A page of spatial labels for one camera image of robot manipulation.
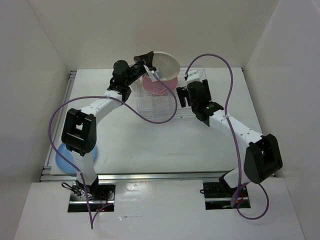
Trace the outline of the cream plastic plate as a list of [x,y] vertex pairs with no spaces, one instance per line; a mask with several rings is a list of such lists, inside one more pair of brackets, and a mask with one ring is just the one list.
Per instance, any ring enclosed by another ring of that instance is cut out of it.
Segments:
[[179,62],[175,57],[166,52],[154,51],[152,66],[156,68],[159,79],[163,81],[172,80],[180,73]]

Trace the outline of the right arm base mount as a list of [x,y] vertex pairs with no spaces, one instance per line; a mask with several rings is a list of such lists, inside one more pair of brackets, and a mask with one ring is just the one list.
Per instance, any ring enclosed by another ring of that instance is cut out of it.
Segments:
[[230,203],[236,190],[237,187],[222,186],[219,182],[204,182],[199,192],[204,195],[205,202],[215,204],[218,202]]

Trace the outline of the pink plastic plate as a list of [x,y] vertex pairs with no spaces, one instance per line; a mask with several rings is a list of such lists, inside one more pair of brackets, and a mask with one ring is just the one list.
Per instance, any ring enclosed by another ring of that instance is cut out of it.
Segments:
[[[178,78],[175,77],[170,80],[162,80],[161,82],[164,83],[171,91],[174,91],[178,85]],[[142,78],[142,86],[149,94],[155,96],[165,96],[170,92],[168,88],[163,86],[159,81],[153,82],[146,75]]]

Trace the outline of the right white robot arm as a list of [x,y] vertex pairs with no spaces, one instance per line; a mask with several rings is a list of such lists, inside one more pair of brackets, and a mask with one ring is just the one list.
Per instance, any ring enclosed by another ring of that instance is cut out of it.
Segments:
[[193,81],[176,89],[181,106],[190,106],[196,118],[234,141],[237,158],[244,153],[238,167],[219,178],[219,192],[231,196],[238,186],[260,184],[283,167],[277,138],[256,132],[211,99],[207,80]]

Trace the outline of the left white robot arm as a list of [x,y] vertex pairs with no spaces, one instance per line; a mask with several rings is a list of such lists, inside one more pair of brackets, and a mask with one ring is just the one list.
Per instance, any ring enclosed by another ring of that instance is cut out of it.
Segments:
[[94,169],[92,151],[97,143],[97,125],[112,110],[123,105],[132,90],[130,85],[146,74],[146,68],[155,70],[155,52],[135,56],[132,66],[125,60],[113,65],[112,78],[102,97],[81,109],[71,108],[66,113],[61,140],[71,152],[76,168],[76,185],[88,200],[99,195],[99,180]]

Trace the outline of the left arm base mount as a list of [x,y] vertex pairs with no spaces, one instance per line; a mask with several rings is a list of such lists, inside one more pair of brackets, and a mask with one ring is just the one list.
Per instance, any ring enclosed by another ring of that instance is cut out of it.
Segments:
[[80,189],[75,183],[69,185],[66,182],[62,182],[61,186],[71,191],[69,203],[70,204],[85,204],[86,197],[90,204],[109,204],[114,203],[116,185],[115,184],[102,184],[98,187],[95,193],[86,194],[83,189]]

